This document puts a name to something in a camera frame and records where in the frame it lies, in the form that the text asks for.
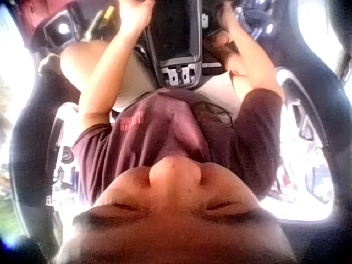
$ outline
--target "eye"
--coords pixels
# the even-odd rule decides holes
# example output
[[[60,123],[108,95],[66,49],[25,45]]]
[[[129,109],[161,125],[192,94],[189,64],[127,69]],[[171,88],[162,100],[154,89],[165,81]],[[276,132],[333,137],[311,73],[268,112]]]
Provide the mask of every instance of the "eye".
[[[221,209],[221,208],[224,208],[226,206],[229,206],[231,205],[232,203],[231,202],[221,202],[221,203],[217,203],[217,204],[210,204],[207,206],[207,210],[217,210],[217,209]]]
[[[128,210],[128,211],[134,211],[134,212],[138,212],[139,209],[133,207],[133,206],[130,206],[130,205],[124,205],[122,203],[114,203],[114,204],[111,204],[112,206],[114,207],[117,207],[119,209],[122,209],[122,210]]]

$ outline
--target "hand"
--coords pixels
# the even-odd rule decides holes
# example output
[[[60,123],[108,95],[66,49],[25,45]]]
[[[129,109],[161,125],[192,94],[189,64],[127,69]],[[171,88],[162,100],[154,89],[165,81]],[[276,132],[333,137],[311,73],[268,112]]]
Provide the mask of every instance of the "hand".
[[[218,12],[219,25],[230,32],[232,29],[237,28],[239,25],[237,14],[232,5],[232,1],[224,1],[220,11]]]
[[[119,0],[119,3],[120,32],[140,35],[150,23],[155,0]]]

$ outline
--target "maroon t-shirt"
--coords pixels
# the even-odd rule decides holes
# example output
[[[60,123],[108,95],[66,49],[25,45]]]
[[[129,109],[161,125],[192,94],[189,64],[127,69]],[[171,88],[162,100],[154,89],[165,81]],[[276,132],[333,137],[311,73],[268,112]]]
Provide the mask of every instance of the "maroon t-shirt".
[[[114,125],[95,125],[79,136],[73,152],[80,197],[92,205],[126,170],[179,155],[230,169],[263,199],[276,178],[281,109],[275,92],[255,89],[235,122],[227,124],[192,91],[157,90],[122,112]]]

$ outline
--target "nose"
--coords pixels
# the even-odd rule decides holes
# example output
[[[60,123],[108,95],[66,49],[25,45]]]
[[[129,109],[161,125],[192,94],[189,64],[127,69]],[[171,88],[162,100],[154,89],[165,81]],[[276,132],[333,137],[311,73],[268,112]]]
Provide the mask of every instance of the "nose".
[[[201,168],[194,161],[170,156],[149,172],[154,206],[174,210],[195,207],[200,200]]]

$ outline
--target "t-shirt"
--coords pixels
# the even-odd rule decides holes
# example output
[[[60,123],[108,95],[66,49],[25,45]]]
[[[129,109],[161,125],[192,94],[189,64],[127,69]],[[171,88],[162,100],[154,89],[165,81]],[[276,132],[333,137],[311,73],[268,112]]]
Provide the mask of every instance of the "t-shirt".
[[[279,164],[281,109],[275,92],[254,89],[237,119],[227,123],[192,91],[159,89],[127,108],[115,124],[97,124],[79,136],[73,152],[81,200],[92,205],[126,170],[171,155],[224,166],[263,199]]]

